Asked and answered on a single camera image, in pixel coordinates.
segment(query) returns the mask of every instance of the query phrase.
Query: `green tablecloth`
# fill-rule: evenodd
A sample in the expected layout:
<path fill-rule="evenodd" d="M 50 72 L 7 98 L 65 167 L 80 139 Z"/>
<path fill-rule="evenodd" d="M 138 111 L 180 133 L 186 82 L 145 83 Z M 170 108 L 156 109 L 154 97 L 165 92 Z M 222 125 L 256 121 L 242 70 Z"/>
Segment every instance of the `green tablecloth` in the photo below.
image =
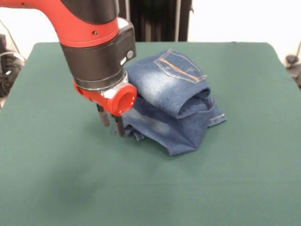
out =
<path fill-rule="evenodd" d="M 301 93 L 265 43 L 174 48 L 208 75 L 228 121 L 169 157 L 104 129 L 57 43 L 34 47 L 0 112 L 1 226 L 299 226 Z"/>

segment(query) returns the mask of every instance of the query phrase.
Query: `jeans back pocket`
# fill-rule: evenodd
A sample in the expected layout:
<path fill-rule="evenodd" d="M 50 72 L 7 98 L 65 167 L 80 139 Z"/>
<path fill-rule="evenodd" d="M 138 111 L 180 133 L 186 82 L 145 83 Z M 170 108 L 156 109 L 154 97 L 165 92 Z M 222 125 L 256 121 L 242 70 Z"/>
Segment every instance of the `jeans back pocket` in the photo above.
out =
<path fill-rule="evenodd" d="M 205 79 L 201 70 L 186 56 L 171 49 L 165 52 L 154 63 L 168 76 L 198 83 Z"/>

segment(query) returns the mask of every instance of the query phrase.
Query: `blue denim jeans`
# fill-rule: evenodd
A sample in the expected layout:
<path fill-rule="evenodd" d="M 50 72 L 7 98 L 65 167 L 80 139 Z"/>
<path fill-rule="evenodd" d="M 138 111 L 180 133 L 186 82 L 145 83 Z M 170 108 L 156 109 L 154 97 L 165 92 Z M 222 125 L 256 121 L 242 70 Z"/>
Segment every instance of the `blue denim jeans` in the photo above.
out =
<path fill-rule="evenodd" d="M 138 98 L 123 117 L 126 134 L 163 145 L 171 156 L 198 150 L 207 128 L 226 120 L 198 66 L 168 49 L 126 67 Z"/>

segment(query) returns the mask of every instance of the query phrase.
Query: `red ring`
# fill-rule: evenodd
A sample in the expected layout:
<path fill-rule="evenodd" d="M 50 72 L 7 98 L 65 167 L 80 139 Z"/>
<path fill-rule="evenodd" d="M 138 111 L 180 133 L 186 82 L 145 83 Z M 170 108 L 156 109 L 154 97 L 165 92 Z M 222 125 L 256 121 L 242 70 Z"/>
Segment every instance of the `red ring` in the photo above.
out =
<path fill-rule="evenodd" d="M 132 108 L 136 99 L 136 87 L 131 84 L 126 84 L 117 91 L 112 99 L 108 100 L 109 111 L 115 116 L 120 116 Z"/>

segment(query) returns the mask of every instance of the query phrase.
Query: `orange stitching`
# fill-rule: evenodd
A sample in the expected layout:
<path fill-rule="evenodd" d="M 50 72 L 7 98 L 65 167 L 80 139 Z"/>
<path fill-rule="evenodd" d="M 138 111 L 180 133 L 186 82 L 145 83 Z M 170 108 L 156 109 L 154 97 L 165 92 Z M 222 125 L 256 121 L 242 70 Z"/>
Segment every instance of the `orange stitching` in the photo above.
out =
<path fill-rule="evenodd" d="M 175 77 L 175 78 L 178 78 L 178 79 L 183 79 L 183 80 L 192 82 L 192 83 L 194 83 L 194 84 L 196 84 L 196 83 L 198 83 L 198 82 L 204 80 L 204 79 L 202 79 L 202 80 L 200 80 L 200 81 L 195 81 L 195 80 L 190 79 L 190 78 L 186 78 L 186 77 L 183 77 L 183 76 L 180 76 L 180 75 L 172 74 L 172 73 L 168 72 L 168 70 L 166 70 L 166 69 L 163 67 L 163 65 L 159 62 L 159 60 L 154 61 L 154 63 L 155 63 L 159 68 L 161 68 L 168 76 Z"/>
<path fill-rule="evenodd" d="M 186 74 L 187 76 L 189 76 L 189 77 L 195 79 L 196 81 L 199 81 L 199 78 L 197 78 L 197 77 L 195 77 L 195 76 L 192 76 L 192 75 L 190 75 L 190 74 L 187 74 L 186 72 L 182 71 L 182 70 L 179 69 L 178 67 L 176 67 L 176 66 L 174 66 L 173 64 L 169 63 L 167 60 L 165 60 L 165 59 L 163 59 L 163 58 L 161 58 L 161 59 L 159 59 L 159 60 L 162 61 L 162 62 L 164 62 L 164 63 L 166 63 L 166 64 L 168 64 L 169 66 L 171 66 L 175 71 L 177 71 L 177 72 L 179 72 L 179 73 L 182 73 L 182 74 Z"/>
<path fill-rule="evenodd" d="M 216 120 L 216 119 L 219 119 L 219 118 L 221 118 L 221 117 L 224 117 L 225 116 L 225 114 L 221 114 L 221 115 L 219 115 L 219 116 L 216 116 L 215 118 L 213 118 L 213 119 L 210 119 L 210 121 L 213 121 L 213 120 Z"/>

